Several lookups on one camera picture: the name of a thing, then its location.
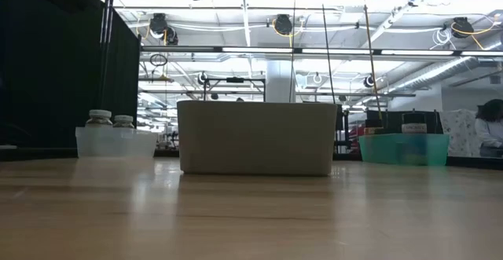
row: wooden table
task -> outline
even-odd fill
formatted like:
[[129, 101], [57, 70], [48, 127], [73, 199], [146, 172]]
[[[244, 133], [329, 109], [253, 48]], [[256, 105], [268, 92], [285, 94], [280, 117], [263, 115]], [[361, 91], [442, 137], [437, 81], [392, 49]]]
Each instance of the wooden table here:
[[503, 172], [334, 162], [183, 176], [177, 159], [0, 164], [0, 259], [502, 259]]

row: clear plastic container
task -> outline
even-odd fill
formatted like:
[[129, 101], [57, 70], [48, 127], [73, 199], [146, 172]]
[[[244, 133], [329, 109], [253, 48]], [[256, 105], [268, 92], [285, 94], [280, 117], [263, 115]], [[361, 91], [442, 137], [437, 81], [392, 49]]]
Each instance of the clear plastic container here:
[[134, 129], [133, 117], [130, 115], [116, 115], [114, 121], [113, 127]]
[[82, 157], [147, 157], [156, 150], [157, 134], [112, 127], [77, 127], [77, 151]]
[[445, 166], [449, 135], [377, 134], [359, 138], [364, 162]]
[[106, 110], [90, 110], [90, 119], [86, 122], [86, 127], [112, 127], [112, 112]]

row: glass jar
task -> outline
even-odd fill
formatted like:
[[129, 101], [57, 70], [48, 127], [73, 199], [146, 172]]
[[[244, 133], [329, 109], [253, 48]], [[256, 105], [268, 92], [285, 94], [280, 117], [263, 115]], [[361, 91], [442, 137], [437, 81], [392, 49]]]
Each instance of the glass jar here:
[[112, 113], [106, 110], [90, 110], [89, 111], [90, 119], [86, 122], [86, 127], [111, 127], [112, 121], [110, 118], [112, 117]]
[[113, 127], [124, 127], [134, 129], [133, 117], [130, 115], [116, 115], [114, 121], [116, 123], [113, 124]]

